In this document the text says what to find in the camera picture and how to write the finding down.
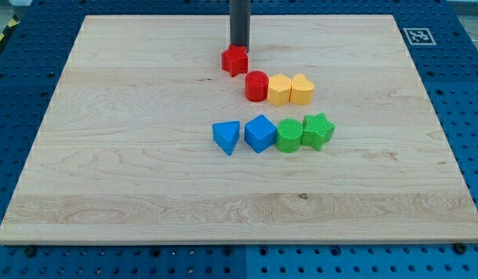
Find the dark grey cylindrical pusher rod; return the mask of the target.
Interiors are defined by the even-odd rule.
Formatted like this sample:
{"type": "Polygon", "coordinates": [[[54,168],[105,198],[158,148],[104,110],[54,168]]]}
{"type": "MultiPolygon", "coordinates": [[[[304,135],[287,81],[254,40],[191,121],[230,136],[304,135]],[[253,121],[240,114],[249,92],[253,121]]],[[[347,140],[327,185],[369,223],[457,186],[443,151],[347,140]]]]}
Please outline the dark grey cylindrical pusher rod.
{"type": "Polygon", "coordinates": [[[238,47],[245,47],[246,51],[249,51],[250,16],[250,0],[229,1],[230,43],[238,47]]]}

